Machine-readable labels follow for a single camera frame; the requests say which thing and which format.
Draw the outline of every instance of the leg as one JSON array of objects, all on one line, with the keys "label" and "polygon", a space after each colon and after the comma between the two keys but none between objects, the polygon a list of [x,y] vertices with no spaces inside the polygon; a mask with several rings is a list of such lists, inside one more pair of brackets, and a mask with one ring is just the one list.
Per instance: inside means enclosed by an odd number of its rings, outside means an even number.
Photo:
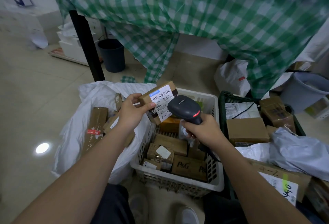
[{"label": "leg", "polygon": [[78,15],[76,10],[71,10],[70,16],[95,82],[105,80],[92,37],[92,32],[90,31],[86,18],[84,16]]},{"label": "leg", "polygon": [[90,224],[135,224],[128,204],[128,191],[121,185],[107,184]]},{"label": "leg", "polygon": [[205,224],[247,224],[238,200],[228,200],[211,192],[203,197]]}]

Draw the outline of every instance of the shoe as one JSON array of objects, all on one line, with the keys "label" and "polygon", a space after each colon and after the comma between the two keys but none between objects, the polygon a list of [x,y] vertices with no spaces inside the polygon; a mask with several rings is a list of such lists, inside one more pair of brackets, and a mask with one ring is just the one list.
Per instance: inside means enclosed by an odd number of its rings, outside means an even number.
[{"label": "shoe", "polygon": [[128,200],[136,224],[146,224],[148,221],[148,203],[146,196],[135,194]]},{"label": "shoe", "polygon": [[200,224],[198,216],[190,207],[181,207],[176,214],[175,224]]}]

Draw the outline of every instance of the gray plastic bag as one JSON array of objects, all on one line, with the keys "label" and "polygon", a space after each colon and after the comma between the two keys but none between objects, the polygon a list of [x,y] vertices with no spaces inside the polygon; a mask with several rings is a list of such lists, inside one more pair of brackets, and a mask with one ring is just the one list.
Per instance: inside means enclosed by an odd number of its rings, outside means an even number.
[{"label": "gray plastic bag", "polygon": [[269,153],[269,163],[329,181],[329,146],[316,138],[280,127],[273,133]]}]

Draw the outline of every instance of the black handheld scanner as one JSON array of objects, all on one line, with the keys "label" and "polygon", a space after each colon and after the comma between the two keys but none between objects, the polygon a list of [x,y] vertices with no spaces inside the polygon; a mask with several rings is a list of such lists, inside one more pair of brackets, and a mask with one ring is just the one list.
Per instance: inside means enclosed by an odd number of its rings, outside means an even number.
[{"label": "black handheld scanner", "polygon": [[[199,125],[202,123],[201,107],[191,98],[178,95],[168,103],[168,110],[180,119]],[[208,153],[215,161],[219,161],[209,147],[200,143],[199,150]]]}]

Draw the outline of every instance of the blue logo on label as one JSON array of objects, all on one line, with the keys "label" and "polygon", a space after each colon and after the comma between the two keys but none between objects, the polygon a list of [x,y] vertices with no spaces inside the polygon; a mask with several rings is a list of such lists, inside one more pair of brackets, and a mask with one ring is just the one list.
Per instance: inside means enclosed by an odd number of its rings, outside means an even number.
[{"label": "blue logo on label", "polygon": [[160,93],[160,90],[157,90],[157,91],[155,91],[155,92],[152,92],[152,93],[150,94],[150,97],[151,97],[151,96],[154,96],[154,95],[156,95],[156,94],[158,94],[158,93]]}]

